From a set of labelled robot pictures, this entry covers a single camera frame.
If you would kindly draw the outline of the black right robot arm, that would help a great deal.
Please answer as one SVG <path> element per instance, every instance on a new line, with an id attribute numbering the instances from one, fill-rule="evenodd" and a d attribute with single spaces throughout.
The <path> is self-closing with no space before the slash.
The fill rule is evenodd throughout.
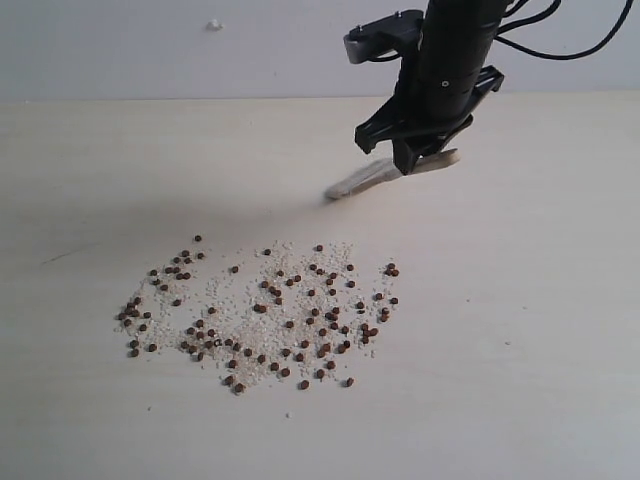
<path id="1" fill-rule="evenodd" d="M 503 74 L 485 63 L 505 1 L 431 1 L 352 29 L 343 38 L 353 64 L 401 60 L 394 93 L 356 127 L 364 153 L 389 141 L 395 167 L 411 174 L 473 122 L 473 112 L 500 89 Z"/>

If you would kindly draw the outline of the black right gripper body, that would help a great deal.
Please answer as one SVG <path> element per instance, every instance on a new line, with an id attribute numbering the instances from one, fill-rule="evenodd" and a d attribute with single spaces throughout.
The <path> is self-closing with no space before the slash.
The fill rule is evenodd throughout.
<path id="1" fill-rule="evenodd" d="M 424 14 L 417 47 L 401 60 L 394 93 L 356 127 L 365 153 L 394 139 L 446 133 L 463 122 L 504 75 L 485 64 L 501 14 Z"/>

